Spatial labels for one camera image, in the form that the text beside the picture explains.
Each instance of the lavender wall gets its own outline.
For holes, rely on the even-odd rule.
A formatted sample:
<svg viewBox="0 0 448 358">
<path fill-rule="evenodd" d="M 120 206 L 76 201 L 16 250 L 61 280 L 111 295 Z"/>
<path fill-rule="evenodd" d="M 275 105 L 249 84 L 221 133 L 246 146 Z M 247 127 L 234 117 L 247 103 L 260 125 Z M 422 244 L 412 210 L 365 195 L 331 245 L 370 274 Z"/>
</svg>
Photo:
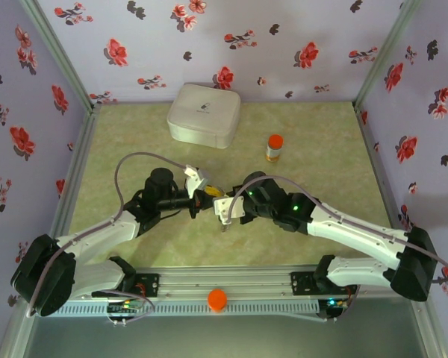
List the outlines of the lavender wall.
<svg viewBox="0 0 448 358">
<path fill-rule="evenodd" d="M 0 344 L 10 279 L 50 230 L 85 109 L 18 1 L 0 1 Z"/>
<path fill-rule="evenodd" d="M 350 101 L 402 0 L 39 0 L 93 101 Z"/>
<path fill-rule="evenodd" d="M 448 0 L 423 1 L 386 69 L 364 101 L 364 131 L 398 219 L 425 228 L 448 261 Z M 448 284 L 431 293 L 448 341 Z"/>
</svg>

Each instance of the white plastic container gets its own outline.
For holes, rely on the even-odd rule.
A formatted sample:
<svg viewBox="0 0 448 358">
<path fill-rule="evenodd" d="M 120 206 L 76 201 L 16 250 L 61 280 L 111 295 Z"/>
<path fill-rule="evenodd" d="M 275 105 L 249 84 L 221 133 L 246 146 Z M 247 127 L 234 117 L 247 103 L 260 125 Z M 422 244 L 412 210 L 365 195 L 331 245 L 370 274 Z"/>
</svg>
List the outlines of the white plastic container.
<svg viewBox="0 0 448 358">
<path fill-rule="evenodd" d="M 232 143 L 239 113 L 236 92 L 185 84 L 172 103 L 167 123 L 176 140 L 224 149 Z"/>
</svg>

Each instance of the orange cap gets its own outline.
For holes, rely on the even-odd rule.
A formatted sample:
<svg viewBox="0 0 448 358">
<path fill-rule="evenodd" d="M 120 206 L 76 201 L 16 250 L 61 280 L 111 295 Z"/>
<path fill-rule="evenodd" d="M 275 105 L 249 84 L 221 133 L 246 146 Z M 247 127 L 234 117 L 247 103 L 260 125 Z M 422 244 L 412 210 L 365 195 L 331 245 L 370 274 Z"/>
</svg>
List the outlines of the orange cap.
<svg viewBox="0 0 448 358">
<path fill-rule="evenodd" d="M 284 138 L 282 138 L 278 134 L 273 134 L 272 136 L 269 137 L 269 142 L 267 142 L 267 144 L 272 149 L 280 149 L 284 144 Z"/>
<path fill-rule="evenodd" d="M 219 312 L 227 304 L 227 296 L 221 289 L 213 289 L 208 295 L 208 305 L 213 311 Z"/>
</svg>

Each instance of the robotic arm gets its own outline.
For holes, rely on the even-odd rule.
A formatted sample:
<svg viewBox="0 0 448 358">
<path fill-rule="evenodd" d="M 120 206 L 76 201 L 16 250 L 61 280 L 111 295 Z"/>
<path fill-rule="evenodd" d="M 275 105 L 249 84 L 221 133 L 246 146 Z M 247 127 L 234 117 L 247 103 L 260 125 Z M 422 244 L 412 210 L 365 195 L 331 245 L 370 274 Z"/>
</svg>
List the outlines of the robotic arm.
<svg viewBox="0 0 448 358">
<path fill-rule="evenodd" d="M 60 254 L 43 281 L 34 309 L 41 316 L 47 316 L 67 300 L 82 295 L 93 293 L 93 296 L 97 296 L 99 291 L 106 289 L 132 292 L 137 285 L 136 271 L 120 257 L 111 257 L 95 265 L 85 264 L 99 252 L 132 240 L 153 228 L 161 220 L 163 211 L 188 209 L 194 219 L 200 210 L 212 206 L 222 223 L 228 224 L 229 216 L 240 218 L 241 224 L 247 224 L 257 217 L 271 219 L 283 230 L 332 239 L 372 257 L 344 259 L 333 255 L 324 256 L 310 283 L 319 292 L 327 292 L 335 287 L 369 284 L 390 287 L 414 301 L 427 299 L 436 260 L 385 238 L 385 235 L 390 234 L 434 253 L 431 240 L 424 230 L 414 227 L 410 233 L 406 233 L 352 218 L 327 204 L 320 203 L 322 207 L 317 206 L 302 193 L 287 194 L 272 179 L 264 179 L 246 188 L 236 199 L 229 215 L 231 201 L 242 186 L 234 187 L 228 197 L 213 198 L 204 191 L 207 179 L 201 171 L 187 166 L 184 172 L 187 175 L 186 189 L 179 189 L 170 170 L 153 170 L 144 189 L 139 190 L 125 204 L 118 220 Z M 263 172 L 252 173 L 243 184 L 263 175 Z M 330 216 L 329 210 L 338 215 Z M 348 220 L 339 221 L 335 217 Z M 26 301 L 30 302 L 51 256 L 79 234 L 58 239 L 42 235 L 33 241 L 11 281 Z"/>
</svg>

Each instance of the wall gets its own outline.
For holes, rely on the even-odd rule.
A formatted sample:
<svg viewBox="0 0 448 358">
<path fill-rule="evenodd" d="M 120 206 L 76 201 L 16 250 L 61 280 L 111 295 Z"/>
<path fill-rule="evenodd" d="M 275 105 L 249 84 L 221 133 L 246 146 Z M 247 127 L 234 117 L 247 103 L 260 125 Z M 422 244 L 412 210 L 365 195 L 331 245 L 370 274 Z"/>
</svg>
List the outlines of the wall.
<svg viewBox="0 0 448 358">
<path fill-rule="evenodd" d="M 448 261 L 448 0 L 423 2 L 362 110 L 398 219 L 425 228 Z M 448 284 L 432 300 L 448 340 Z"/>
<path fill-rule="evenodd" d="M 39 0 L 92 100 L 353 100 L 402 0 Z"/>
<path fill-rule="evenodd" d="M 84 114 L 19 2 L 1 0 L 0 344 L 17 299 L 10 279 L 50 230 Z"/>
</svg>

